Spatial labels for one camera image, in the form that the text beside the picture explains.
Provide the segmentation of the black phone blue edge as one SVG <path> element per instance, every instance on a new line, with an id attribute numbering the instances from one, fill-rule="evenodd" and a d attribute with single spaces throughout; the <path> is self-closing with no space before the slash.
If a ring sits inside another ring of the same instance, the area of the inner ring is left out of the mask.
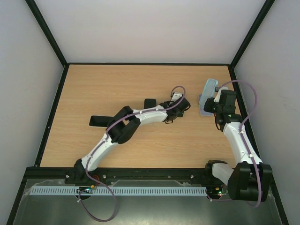
<path id="1" fill-rule="evenodd" d="M 150 109 L 150 108 L 153 108 L 157 105 L 157 101 L 156 99 L 153 99 L 153 98 L 146 98 L 144 100 L 144 109 Z"/>

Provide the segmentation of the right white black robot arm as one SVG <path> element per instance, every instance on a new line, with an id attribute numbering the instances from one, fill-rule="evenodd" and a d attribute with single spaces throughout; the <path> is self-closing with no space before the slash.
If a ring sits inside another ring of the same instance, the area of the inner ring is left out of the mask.
<path id="1" fill-rule="evenodd" d="M 216 127 L 228 139 L 236 161 L 236 166 L 231 168 L 224 161 L 210 160 L 204 177 L 211 184 L 221 180 L 232 200 L 264 202 L 272 168 L 254 151 L 242 117 L 235 112 L 235 101 L 236 92 L 227 88 L 221 88 L 216 95 L 212 90 L 204 91 L 199 99 L 200 109 L 214 115 Z"/>

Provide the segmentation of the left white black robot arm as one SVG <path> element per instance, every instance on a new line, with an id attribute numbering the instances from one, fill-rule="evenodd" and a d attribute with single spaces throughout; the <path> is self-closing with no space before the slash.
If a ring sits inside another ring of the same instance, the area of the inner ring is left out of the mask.
<path id="1" fill-rule="evenodd" d="M 139 126 L 154 122 L 173 123 L 191 107 L 189 101 L 179 94 L 175 94 L 169 101 L 158 105 L 156 103 L 155 99 L 147 98 L 141 110 L 125 106 L 113 117 L 91 116 L 90 126 L 105 127 L 105 133 L 90 153 L 75 162 L 66 174 L 66 181 L 86 183 L 89 180 L 86 172 L 96 170 L 104 157 L 114 147 L 129 141 Z"/>

